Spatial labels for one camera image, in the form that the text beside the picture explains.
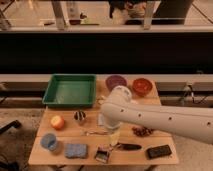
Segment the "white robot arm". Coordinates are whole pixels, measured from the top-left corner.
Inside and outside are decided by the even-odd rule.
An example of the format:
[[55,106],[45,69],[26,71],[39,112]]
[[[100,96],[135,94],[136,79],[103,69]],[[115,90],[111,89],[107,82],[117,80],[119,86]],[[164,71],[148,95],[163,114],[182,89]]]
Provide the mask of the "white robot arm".
[[100,107],[105,127],[132,123],[213,145],[213,109],[132,103],[125,86],[115,87]]

